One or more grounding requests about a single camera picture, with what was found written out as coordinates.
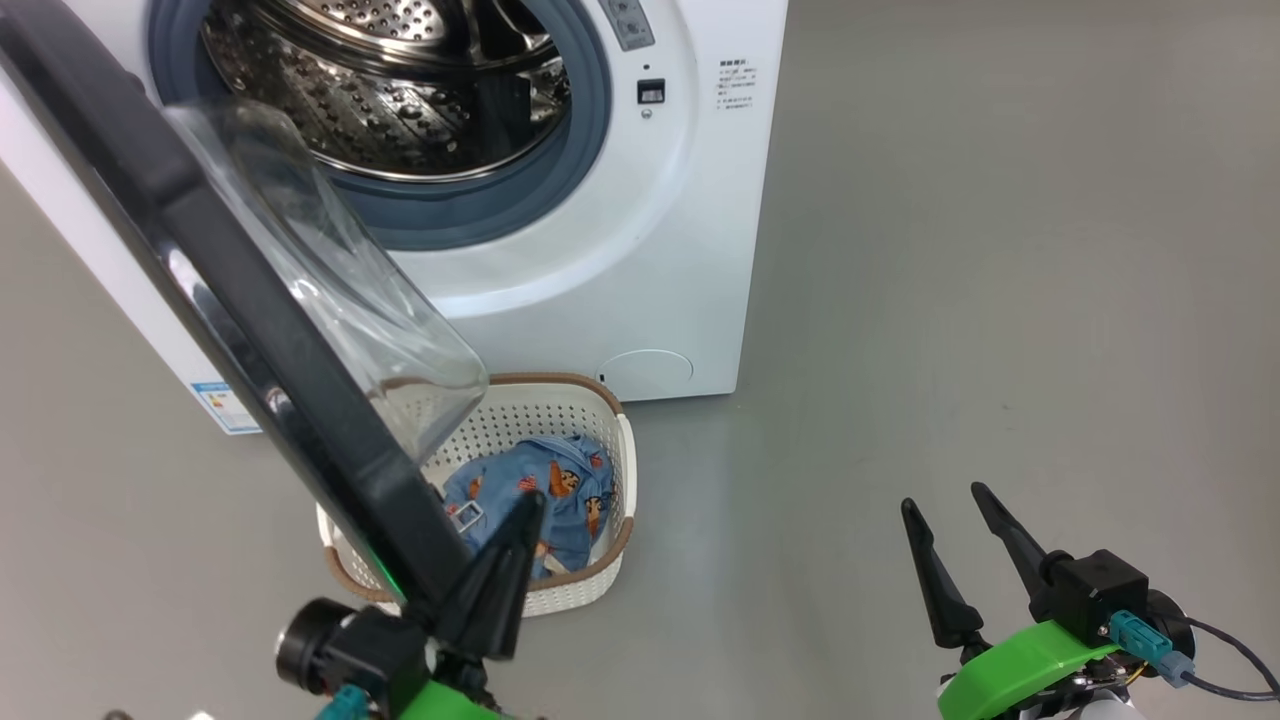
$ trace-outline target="yellow wire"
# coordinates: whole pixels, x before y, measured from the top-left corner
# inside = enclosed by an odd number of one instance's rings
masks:
[[[1134,670],[1134,671],[1133,671],[1133,675],[1129,675],[1129,679],[1124,682],[1124,687],[1126,687],[1126,688],[1128,688],[1129,685],[1132,685],[1132,684],[1137,683],[1137,682],[1138,682],[1138,678],[1140,678],[1140,676],[1142,676],[1142,671],[1143,671],[1143,670],[1146,670],[1146,669],[1147,669],[1147,664],[1146,664],[1146,662],[1143,662],[1143,664],[1142,664],[1142,667],[1138,667],[1137,670]]]

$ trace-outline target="blue and white sticker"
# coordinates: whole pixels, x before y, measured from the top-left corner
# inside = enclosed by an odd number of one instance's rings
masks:
[[[191,383],[191,388],[200,396],[205,407],[209,409],[209,414],[229,434],[262,432],[262,428],[259,427],[253,416],[244,409],[244,404],[236,397],[227,383]]]

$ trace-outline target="brown basket rim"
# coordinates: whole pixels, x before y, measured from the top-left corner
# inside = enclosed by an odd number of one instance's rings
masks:
[[[385,380],[383,383],[383,387],[385,389],[394,389],[397,387],[408,384],[410,382],[413,380],[408,380],[407,378],[406,379],[393,378]],[[604,387],[604,384],[599,383],[594,378],[589,378],[586,375],[579,375],[576,373],[503,373],[489,378],[489,384],[490,386],[515,386],[515,384],[577,386],[586,388],[594,392],[595,395],[599,395],[600,398],[604,400],[605,404],[608,404],[609,409],[613,410],[614,415],[625,415],[625,413],[622,411],[622,404],[618,402],[618,398],[614,397],[612,392],[609,392],[609,388]],[[623,518],[622,527],[618,529],[618,537],[612,543],[609,543],[608,552],[605,552],[599,560],[591,562],[590,565],[582,568],[581,570],[570,573],[567,575],[556,575],[552,578],[532,580],[529,583],[529,592],[538,592],[538,591],[571,585],[573,583],[590,580],[591,578],[599,575],[609,565],[613,565],[613,562],[622,555],[622,551],[626,550],[627,542],[631,539],[631,530],[634,527],[635,527],[634,516]],[[347,569],[342,565],[342,559],[338,556],[338,548],[333,546],[325,546],[324,559],[325,559],[325,565],[329,566],[329,574],[333,575],[335,580],[338,580],[338,584],[342,585],[343,589],[356,596],[360,596],[367,600],[369,602],[396,602],[396,598],[392,596],[392,593],[380,588],[367,588],[360,584],[358,580],[352,578],[351,574],[347,573]]]

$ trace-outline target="cable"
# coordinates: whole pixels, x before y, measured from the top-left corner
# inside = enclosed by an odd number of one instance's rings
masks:
[[[1142,671],[1147,669],[1147,665],[1149,665],[1149,664],[1146,660],[1143,660],[1142,661],[1142,667],[1138,667],[1137,670],[1133,671],[1132,675],[1129,675],[1129,679],[1124,682],[1124,687],[1128,688],[1129,685],[1137,683],[1138,678],[1142,676]]]
[[[1271,702],[1275,700],[1280,700],[1280,694],[1276,693],[1247,693],[1224,688],[1221,685],[1215,685],[1213,683],[1201,680],[1199,678],[1192,675],[1190,673],[1183,673],[1183,679],[1204,692],[1213,693],[1220,697],[1228,697],[1231,700],[1243,700],[1244,702]]]
[[[1271,692],[1270,693],[1251,693],[1251,692],[1243,692],[1243,691],[1233,691],[1233,689],[1228,689],[1228,688],[1224,688],[1224,687],[1208,683],[1206,680],[1202,680],[1202,679],[1197,678],[1196,675],[1192,675],[1190,673],[1183,673],[1183,678],[1187,679],[1188,683],[1190,683],[1190,684],[1196,685],[1197,688],[1201,688],[1201,689],[1203,689],[1206,692],[1211,692],[1211,693],[1213,693],[1216,696],[1230,697],[1233,700],[1244,700],[1244,701],[1248,701],[1248,702],[1280,701],[1280,680],[1276,680],[1275,673],[1272,673],[1271,669],[1267,667],[1267,664],[1263,662],[1262,659],[1258,657],[1258,655],[1256,652],[1253,652],[1252,650],[1249,650],[1248,646],[1245,646],[1243,642],[1240,642],[1239,639],[1236,639],[1230,633],[1226,633],[1224,630],[1219,630],[1213,625],[1210,625],[1208,623],[1202,623],[1202,621],[1199,621],[1199,620],[1197,620],[1194,618],[1179,618],[1178,615],[1170,615],[1167,612],[1153,612],[1153,611],[1148,611],[1148,614],[1153,615],[1156,618],[1164,618],[1165,620],[1172,620],[1175,623],[1185,623],[1185,624],[1188,624],[1188,625],[1190,625],[1193,628],[1199,628],[1199,629],[1204,630],[1206,633],[1216,637],[1217,639],[1220,639],[1220,641],[1222,641],[1222,642],[1233,646],[1235,650],[1240,651],[1240,655],[1243,655],[1244,659],[1248,660],[1249,664],[1253,665],[1253,667],[1256,667],[1258,673],[1262,674],[1262,678],[1267,682],[1267,685],[1271,688]]]

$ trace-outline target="laundry basket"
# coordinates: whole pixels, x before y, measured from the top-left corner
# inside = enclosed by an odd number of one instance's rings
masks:
[[[425,400],[421,388],[415,383],[389,388],[387,401],[410,413],[421,411]],[[622,405],[604,386],[581,375],[495,375],[480,406],[422,465],[425,482],[443,489],[449,475],[470,460],[511,450],[530,437],[575,433],[591,437],[609,454],[613,507],[585,569],[530,583],[525,618],[595,602],[618,577],[636,512],[635,439]],[[319,505],[316,515],[325,560],[334,578],[360,597],[387,610],[398,610],[392,594],[383,589],[379,575],[352,550]]]

